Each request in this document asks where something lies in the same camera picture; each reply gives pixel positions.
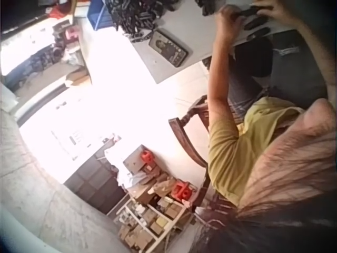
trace blue container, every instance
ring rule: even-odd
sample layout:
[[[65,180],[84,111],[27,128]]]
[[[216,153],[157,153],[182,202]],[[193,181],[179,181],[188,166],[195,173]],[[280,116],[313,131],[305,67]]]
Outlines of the blue container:
[[[113,26],[112,18],[102,0],[91,0],[87,18],[94,31]]]

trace hand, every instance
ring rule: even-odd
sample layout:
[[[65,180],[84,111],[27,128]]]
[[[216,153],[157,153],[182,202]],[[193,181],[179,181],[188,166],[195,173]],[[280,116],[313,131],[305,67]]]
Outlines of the hand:
[[[232,15],[239,12],[240,9],[233,5],[227,5],[221,8],[215,14],[216,23],[216,41],[219,43],[227,43],[232,45],[234,40],[240,33],[244,17],[238,17],[236,20],[232,19]]]
[[[283,6],[282,0],[254,0],[252,6],[271,7],[271,9],[261,9],[257,14],[272,17],[284,25],[298,28],[302,23]]]

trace jeans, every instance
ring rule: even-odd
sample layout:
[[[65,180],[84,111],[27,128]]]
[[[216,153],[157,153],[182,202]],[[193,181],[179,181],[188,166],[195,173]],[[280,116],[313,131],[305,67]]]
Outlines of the jeans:
[[[251,105],[272,96],[307,109],[315,100],[327,98],[326,85],[315,59],[297,31],[273,35],[273,66],[270,86],[264,90],[229,58],[229,103],[243,119]]]

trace yellow shirt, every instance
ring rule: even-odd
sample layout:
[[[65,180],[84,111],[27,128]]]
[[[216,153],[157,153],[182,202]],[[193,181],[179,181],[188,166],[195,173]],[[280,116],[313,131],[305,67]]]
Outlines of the yellow shirt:
[[[255,102],[239,136],[233,121],[221,119],[210,128],[209,175],[213,187],[235,205],[244,194],[251,170],[270,144],[277,127],[303,112],[291,102],[265,97]]]

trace wooden chair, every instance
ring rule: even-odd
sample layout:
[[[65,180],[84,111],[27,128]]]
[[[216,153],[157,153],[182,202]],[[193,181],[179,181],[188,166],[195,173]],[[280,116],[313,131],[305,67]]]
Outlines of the wooden chair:
[[[170,119],[168,123],[171,126],[171,129],[178,139],[178,142],[183,147],[185,152],[189,155],[189,157],[196,162],[199,166],[204,168],[205,170],[205,177],[203,180],[203,184],[199,188],[197,194],[194,196],[194,198],[190,201],[192,204],[192,210],[198,214],[199,211],[199,217],[206,223],[210,222],[211,219],[214,219],[216,217],[217,220],[221,220],[221,222],[224,222],[224,214],[229,213],[233,210],[235,210],[235,206],[232,205],[228,200],[223,198],[219,193],[215,193],[211,200],[209,200],[209,205],[206,208],[201,208],[203,200],[205,199],[207,190],[210,187],[210,177],[207,173],[207,162],[199,155],[199,153],[196,151],[195,147],[193,146],[191,140],[188,138],[184,127],[187,125],[187,123],[190,121],[190,119],[194,115],[198,115],[201,122],[207,129],[209,130],[209,111],[207,106],[207,96],[204,95],[198,100],[193,103],[193,105],[189,108],[187,111],[187,114],[183,116],[181,119],[174,118]],[[233,117],[236,124],[242,123],[242,120],[235,114],[235,112],[232,110]]]

